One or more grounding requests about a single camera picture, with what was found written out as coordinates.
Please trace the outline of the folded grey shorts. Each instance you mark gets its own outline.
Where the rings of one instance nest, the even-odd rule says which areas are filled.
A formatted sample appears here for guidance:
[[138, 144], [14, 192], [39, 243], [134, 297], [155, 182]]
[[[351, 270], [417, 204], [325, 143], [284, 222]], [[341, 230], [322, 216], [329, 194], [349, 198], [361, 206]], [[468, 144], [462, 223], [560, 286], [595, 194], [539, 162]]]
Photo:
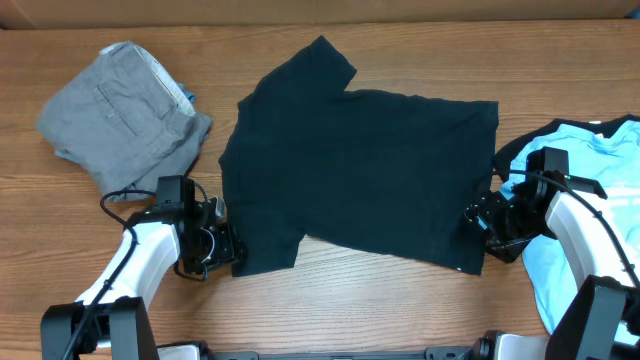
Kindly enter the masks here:
[[199, 157], [213, 121], [193, 102], [147, 50], [119, 42], [46, 103], [36, 128], [101, 193], [141, 200], [159, 178], [187, 174]]

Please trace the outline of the light blue t-shirt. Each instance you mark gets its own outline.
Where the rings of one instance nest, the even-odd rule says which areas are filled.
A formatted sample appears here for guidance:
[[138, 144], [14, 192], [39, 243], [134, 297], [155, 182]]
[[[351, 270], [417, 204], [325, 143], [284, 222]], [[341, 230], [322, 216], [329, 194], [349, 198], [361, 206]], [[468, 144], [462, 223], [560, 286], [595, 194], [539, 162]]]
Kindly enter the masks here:
[[[621, 240], [639, 249], [639, 118], [626, 115], [598, 123], [555, 119], [503, 146], [497, 170], [526, 168], [529, 153], [543, 147], [568, 152], [569, 173], [598, 181], [608, 194], [612, 222]], [[553, 332], [577, 294], [559, 241], [538, 236], [524, 249], [523, 262], [544, 326]]]

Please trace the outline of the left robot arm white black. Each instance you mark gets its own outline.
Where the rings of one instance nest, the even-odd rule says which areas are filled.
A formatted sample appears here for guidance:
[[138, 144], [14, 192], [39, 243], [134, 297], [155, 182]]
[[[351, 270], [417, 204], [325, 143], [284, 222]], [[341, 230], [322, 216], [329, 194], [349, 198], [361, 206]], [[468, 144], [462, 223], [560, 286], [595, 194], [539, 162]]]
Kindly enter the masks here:
[[241, 262], [246, 247], [224, 216], [222, 199], [196, 197], [203, 188], [185, 176], [165, 176], [155, 204], [123, 221], [122, 243], [101, 276], [74, 302], [53, 305], [41, 324], [47, 360], [77, 359], [108, 348], [115, 359], [203, 360], [203, 341], [157, 345], [148, 308], [166, 272], [204, 282], [210, 272]]

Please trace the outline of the black garment under blue shirt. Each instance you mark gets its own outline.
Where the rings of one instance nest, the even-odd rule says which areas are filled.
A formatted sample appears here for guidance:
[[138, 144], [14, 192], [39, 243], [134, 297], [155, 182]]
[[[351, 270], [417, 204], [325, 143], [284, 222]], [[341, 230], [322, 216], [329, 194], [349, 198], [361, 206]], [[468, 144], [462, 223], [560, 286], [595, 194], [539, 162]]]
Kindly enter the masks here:
[[605, 187], [639, 185], [639, 118], [625, 115], [605, 122], [555, 119], [542, 128], [516, 138], [494, 157], [494, 168], [506, 185], [524, 180], [508, 170], [523, 170], [529, 153], [551, 147], [565, 150], [569, 173], [594, 179]]

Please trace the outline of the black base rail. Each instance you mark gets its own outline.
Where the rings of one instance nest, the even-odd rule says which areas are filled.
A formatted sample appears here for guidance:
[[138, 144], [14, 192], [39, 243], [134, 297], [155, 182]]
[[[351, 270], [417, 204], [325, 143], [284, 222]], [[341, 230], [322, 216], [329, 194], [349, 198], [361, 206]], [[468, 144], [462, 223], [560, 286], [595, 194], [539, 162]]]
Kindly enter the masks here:
[[160, 360], [468, 360], [470, 346], [427, 347], [420, 351], [320, 352], [260, 354], [255, 351], [215, 352], [201, 342], [183, 342], [157, 348]]

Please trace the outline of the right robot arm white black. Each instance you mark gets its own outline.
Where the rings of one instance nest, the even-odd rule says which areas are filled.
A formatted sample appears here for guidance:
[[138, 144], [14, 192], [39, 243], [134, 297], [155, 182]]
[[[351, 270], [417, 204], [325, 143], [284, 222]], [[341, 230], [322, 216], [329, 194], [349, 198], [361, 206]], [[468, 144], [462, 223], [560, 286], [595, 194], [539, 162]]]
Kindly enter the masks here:
[[479, 226], [485, 250], [515, 261], [531, 240], [559, 241], [577, 294], [547, 338], [488, 331], [463, 353], [465, 359], [636, 359], [639, 346], [616, 341], [620, 326], [639, 332], [639, 261], [610, 222], [607, 194], [596, 180], [569, 172], [565, 150], [530, 153], [524, 181], [511, 198], [487, 192], [466, 210]]

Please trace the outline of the black t-shirt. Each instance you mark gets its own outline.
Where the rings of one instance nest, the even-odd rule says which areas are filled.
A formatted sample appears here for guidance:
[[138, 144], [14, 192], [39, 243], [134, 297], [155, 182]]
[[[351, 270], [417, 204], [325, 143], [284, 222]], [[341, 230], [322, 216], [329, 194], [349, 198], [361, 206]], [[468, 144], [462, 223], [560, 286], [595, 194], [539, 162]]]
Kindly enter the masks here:
[[292, 267], [305, 236], [481, 272], [465, 212], [491, 184], [498, 104], [353, 91], [355, 73], [318, 38], [240, 101], [219, 160], [234, 276]]

